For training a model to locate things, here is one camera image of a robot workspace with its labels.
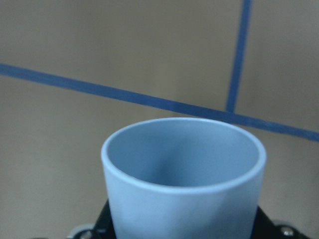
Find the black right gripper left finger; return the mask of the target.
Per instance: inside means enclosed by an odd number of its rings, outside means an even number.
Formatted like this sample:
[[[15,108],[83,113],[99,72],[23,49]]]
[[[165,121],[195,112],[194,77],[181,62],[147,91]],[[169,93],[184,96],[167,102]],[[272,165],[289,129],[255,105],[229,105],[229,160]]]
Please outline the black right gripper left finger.
[[[116,239],[109,201],[104,204],[96,222],[74,227],[68,239]]]

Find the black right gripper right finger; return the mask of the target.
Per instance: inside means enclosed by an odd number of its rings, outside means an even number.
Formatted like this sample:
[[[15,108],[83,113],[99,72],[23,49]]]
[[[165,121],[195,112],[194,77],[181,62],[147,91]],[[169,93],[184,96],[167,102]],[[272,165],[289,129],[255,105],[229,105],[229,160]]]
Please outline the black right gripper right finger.
[[[310,239],[295,227],[286,223],[273,222],[265,212],[258,207],[254,220],[252,239]]]

